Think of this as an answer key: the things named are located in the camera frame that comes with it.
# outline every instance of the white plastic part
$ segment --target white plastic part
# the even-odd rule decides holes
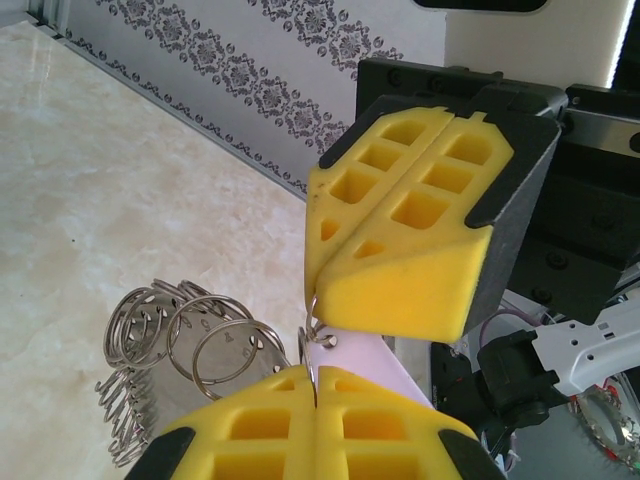
[[[640,298],[603,310],[593,325],[570,321],[536,328],[533,347],[555,388],[571,396],[640,365]]]
[[[380,335],[330,327],[324,327],[320,335],[335,335],[338,342],[331,348],[309,342],[313,378],[316,381],[319,378],[318,367],[340,367],[415,402],[432,407]]]

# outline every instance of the damask pattern border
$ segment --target damask pattern border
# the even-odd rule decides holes
[[[247,0],[251,7],[258,0]],[[382,49],[384,39],[370,39],[370,28],[360,20],[349,22],[349,12],[336,14],[335,0],[260,0],[262,15],[272,22],[282,21],[285,32],[297,34],[298,41],[307,47],[315,47],[319,57],[330,55],[331,65],[338,70],[351,71],[351,79],[358,78],[358,62],[367,57],[383,57],[393,60],[404,54],[392,47]]]
[[[223,44],[219,34],[201,30],[200,21],[187,18],[184,9],[175,3],[163,6],[164,0],[94,0],[96,5],[108,5],[114,17],[122,18],[133,30],[144,30],[147,40],[156,39],[162,50],[178,54],[193,70],[208,75],[214,85],[222,85],[227,93],[242,99],[245,106],[255,109],[265,119],[273,119],[296,139],[304,139],[307,147],[316,147],[322,155],[342,136],[348,126],[332,121],[330,112],[320,112],[312,99],[302,100],[296,89],[286,81],[272,76],[265,67],[256,65],[246,53]]]
[[[281,172],[279,165],[274,164],[272,161],[263,160],[260,153],[252,151],[251,147],[249,147],[245,143],[236,141],[232,135],[224,134],[220,127],[215,125],[213,122],[207,121],[202,115],[194,113],[190,107],[184,105],[182,102],[174,102],[171,94],[161,92],[158,86],[150,81],[143,81],[138,73],[129,73],[127,66],[120,63],[118,60],[109,60],[108,55],[104,51],[99,51],[98,53],[96,53],[93,49],[93,44],[87,42],[84,38],[81,37],[79,39],[74,39],[73,32],[71,30],[67,30],[65,36],[67,40],[69,40],[73,45],[82,49],[103,65],[109,67],[110,70],[117,72],[120,76],[135,83],[142,90],[149,92],[159,102],[161,102],[161,105],[165,105],[173,109],[178,114],[178,116],[183,116],[187,120],[197,123],[204,130],[212,133],[217,138],[231,146],[233,149],[242,152],[242,154],[249,160],[258,163],[262,168],[271,172],[277,178],[284,180],[294,190],[306,196],[307,184],[303,183],[299,179],[292,180],[291,174],[286,171]]]

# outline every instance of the wallpaper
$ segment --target wallpaper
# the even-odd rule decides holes
[[[358,61],[442,65],[444,22],[410,0],[76,0],[65,36],[304,196],[309,168],[353,121]]]

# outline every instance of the pink plastic strip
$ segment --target pink plastic strip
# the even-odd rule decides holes
[[[324,327],[319,332],[320,336],[328,334],[338,338],[338,344],[333,348],[324,348],[322,345],[309,342],[309,354],[316,381],[318,367],[340,367],[433,408],[429,399],[418,388],[380,335],[330,327]]]

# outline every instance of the screw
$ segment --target screw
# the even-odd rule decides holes
[[[569,265],[567,257],[556,252],[547,253],[547,265],[554,270],[564,270]]]

